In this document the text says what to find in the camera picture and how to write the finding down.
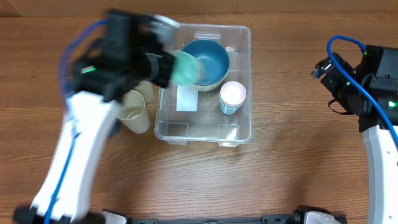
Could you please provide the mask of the tall beige cup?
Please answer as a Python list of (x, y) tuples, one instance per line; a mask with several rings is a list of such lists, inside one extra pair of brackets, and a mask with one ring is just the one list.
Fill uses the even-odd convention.
[(150, 127), (150, 119), (143, 96), (135, 90), (123, 96), (123, 107), (118, 119), (132, 132), (142, 134)]
[(154, 89), (151, 82), (142, 81), (140, 84), (138, 84), (138, 86), (135, 86), (133, 90), (142, 95), (145, 104), (150, 103), (154, 99)]

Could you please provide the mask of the small mint green cup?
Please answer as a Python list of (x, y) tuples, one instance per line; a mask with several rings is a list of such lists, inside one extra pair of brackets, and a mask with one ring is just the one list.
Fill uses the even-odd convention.
[(174, 57), (175, 63), (170, 78), (173, 84), (191, 86), (202, 78), (204, 68), (197, 58), (181, 50), (176, 50)]

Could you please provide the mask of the tall beige cup front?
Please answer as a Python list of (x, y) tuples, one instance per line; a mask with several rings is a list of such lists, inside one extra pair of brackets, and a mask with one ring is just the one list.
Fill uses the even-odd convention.
[(150, 119), (143, 96), (135, 90), (123, 96), (123, 107), (118, 119), (132, 132), (142, 134), (150, 127)]

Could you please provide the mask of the dark blue bowl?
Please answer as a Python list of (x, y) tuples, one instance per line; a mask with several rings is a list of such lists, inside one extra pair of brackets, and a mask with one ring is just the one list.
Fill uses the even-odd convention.
[(196, 85), (219, 85), (226, 78), (230, 60), (226, 49), (219, 43), (208, 39), (194, 40), (182, 51), (196, 58), (203, 68)]

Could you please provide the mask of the small pink cup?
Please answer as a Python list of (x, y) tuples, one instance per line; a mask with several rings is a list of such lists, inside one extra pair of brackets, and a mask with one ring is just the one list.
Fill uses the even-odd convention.
[(246, 99), (246, 89), (239, 82), (227, 82), (220, 90), (220, 98), (223, 103), (230, 106), (238, 106)]

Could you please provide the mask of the small grey cup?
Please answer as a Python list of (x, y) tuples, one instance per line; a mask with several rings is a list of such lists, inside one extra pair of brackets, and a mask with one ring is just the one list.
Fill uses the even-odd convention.
[(229, 104), (225, 102), (222, 98), (220, 98), (220, 106), (221, 109), (226, 109), (226, 110), (237, 110), (243, 103), (239, 104)]

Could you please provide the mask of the small light blue cup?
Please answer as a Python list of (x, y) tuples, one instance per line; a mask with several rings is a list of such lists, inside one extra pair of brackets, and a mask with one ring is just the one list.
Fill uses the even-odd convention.
[(226, 109), (221, 109), (220, 110), (224, 113), (224, 114), (234, 114), (237, 110), (226, 110)]

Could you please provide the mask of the tall navy cup front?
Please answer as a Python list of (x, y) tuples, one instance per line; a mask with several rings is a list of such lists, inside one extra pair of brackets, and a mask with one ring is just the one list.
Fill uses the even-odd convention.
[(117, 119), (110, 134), (109, 134), (109, 138), (115, 136), (119, 132), (120, 129), (121, 129), (121, 122), (120, 122), (120, 120)]

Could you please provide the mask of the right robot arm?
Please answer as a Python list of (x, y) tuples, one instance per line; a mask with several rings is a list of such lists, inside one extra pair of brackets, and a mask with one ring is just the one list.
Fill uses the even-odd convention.
[(397, 223), (397, 50), (370, 46), (352, 67), (334, 53), (312, 77), (326, 87), (343, 115), (358, 116), (368, 158), (368, 223)]

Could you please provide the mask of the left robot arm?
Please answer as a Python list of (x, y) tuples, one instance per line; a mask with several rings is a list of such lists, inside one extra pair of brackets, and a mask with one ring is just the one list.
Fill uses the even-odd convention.
[(96, 39), (73, 65), (64, 86), (65, 114), (46, 179), (29, 206), (17, 207), (16, 223), (108, 223), (90, 210), (90, 194), (104, 146), (124, 95), (143, 81), (169, 84), (175, 58), (159, 37)]

